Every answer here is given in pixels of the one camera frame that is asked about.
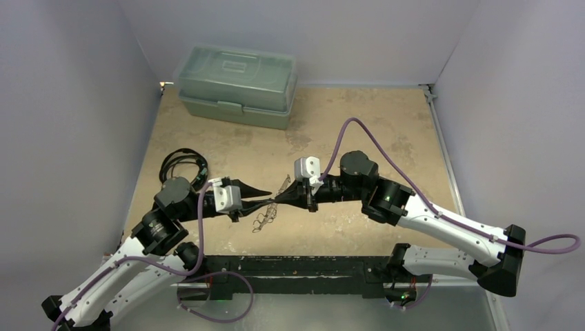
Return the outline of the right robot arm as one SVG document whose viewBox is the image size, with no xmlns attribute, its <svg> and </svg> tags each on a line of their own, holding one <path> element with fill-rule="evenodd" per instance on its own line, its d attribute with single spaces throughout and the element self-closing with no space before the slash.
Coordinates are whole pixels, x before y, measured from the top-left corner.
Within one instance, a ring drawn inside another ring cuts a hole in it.
<svg viewBox="0 0 585 331">
<path fill-rule="evenodd" d="M 372 221 L 418 231 L 451 246 L 431 250 L 398 243 L 383 267 L 388 278 L 403 281 L 441 274 L 474 280 L 503 297 L 517 294 L 524 259 L 518 246 L 525 242 L 525 229 L 484 225 L 437 207 L 412 185 L 380 176 L 378 164 L 359 150 L 341 157 L 338 175 L 318 179 L 313 173 L 318 161 L 315 157 L 296 160 L 295 180 L 283 192 L 271 199 L 262 192 L 256 201 L 243 201 L 239 215 L 273 203 L 316 212 L 321 203 L 359 201 L 361 213 Z"/>
</svg>

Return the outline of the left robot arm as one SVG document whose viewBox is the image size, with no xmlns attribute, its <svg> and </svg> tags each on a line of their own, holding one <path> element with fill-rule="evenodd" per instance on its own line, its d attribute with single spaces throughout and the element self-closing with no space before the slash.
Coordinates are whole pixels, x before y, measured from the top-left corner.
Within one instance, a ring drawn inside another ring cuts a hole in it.
<svg viewBox="0 0 585 331">
<path fill-rule="evenodd" d="M 49 296 L 41 307 L 53 330 L 110 330 L 112 318 L 165 285 L 196 282 L 206 272 L 204 235 L 186 242 L 184 221 L 229 216 L 236 221 L 260 208 L 269 193 L 228 177 L 200 188 L 183 177 L 164 181 L 154 205 L 117 251 L 71 292 Z"/>
</svg>

